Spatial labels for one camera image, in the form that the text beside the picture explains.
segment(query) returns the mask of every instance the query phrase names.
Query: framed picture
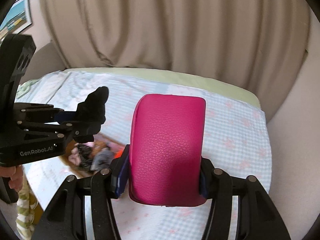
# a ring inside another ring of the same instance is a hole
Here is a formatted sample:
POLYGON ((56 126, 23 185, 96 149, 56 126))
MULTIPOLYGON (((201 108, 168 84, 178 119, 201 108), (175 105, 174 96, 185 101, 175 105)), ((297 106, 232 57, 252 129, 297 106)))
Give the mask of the framed picture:
POLYGON ((29 0, 17 0, 0 25, 0 42, 7 33, 19 33, 32 24, 29 0))

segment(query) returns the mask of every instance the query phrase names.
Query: metal screw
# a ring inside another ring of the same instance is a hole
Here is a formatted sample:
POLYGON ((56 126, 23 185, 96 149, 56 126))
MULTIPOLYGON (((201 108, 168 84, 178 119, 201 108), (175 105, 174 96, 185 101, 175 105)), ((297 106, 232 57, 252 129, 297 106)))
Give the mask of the metal screw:
POLYGON ((110 172, 109 169, 102 169, 102 170, 100 171, 100 173, 101 173, 102 175, 107 175, 107 174, 109 174, 109 172, 110 172))
POLYGON ((251 182, 256 182, 257 178, 255 176, 253 176, 253 175, 250 175, 248 180, 251 181, 251 182))
POLYGON ((71 182, 71 181, 73 181, 75 179, 75 176, 74 175, 69 175, 68 177, 67 177, 67 182, 71 182))
POLYGON ((213 173, 216 175, 221 175, 223 173, 223 171, 221 169, 214 169, 213 173))

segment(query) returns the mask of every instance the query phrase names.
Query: blue gingham fabric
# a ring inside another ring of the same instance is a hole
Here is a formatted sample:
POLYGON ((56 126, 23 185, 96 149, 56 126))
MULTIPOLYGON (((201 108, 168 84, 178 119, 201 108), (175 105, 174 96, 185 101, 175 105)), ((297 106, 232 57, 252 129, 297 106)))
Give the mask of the blue gingham fabric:
MULTIPOLYGON (((107 120, 101 132, 122 144, 130 142, 133 111, 145 94, 204 98, 206 118, 202 156, 231 176, 255 175, 269 191, 271 148, 265 114, 247 103, 191 87, 88 72, 48 74, 29 87, 21 86, 16 101, 53 104, 66 111, 75 111, 77 104, 100 86, 107 86, 110 91, 106 103, 107 120)), ((43 208, 65 177, 72 174, 58 157, 24 167, 43 208)), ((120 199, 112 201, 122 239, 201 239, 211 204, 208 200, 199 207, 190 208, 146 206, 130 200, 127 190, 120 199)), ((237 198, 234 197, 229 239, 235 239, 236 220, 237 198)))

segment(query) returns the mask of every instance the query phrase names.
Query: pink leather case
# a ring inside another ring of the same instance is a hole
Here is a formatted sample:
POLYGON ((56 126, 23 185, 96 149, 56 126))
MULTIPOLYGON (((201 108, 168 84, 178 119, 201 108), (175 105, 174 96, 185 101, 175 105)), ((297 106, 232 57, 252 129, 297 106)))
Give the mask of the pink leather case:
POLYGON ((198 206, 205 100, 145 95, 134 111, 129 195, 148 205, 198 206))

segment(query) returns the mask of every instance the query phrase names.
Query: beige curtain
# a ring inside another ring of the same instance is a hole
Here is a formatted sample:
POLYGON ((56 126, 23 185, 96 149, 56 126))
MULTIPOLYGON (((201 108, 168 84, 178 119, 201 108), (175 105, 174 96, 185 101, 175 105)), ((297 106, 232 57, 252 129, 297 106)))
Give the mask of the beige curtain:
POLYGON ((67 67, 148 66, 259 98, 269 120, 305 55, 305 0, 40 0, 67 67))

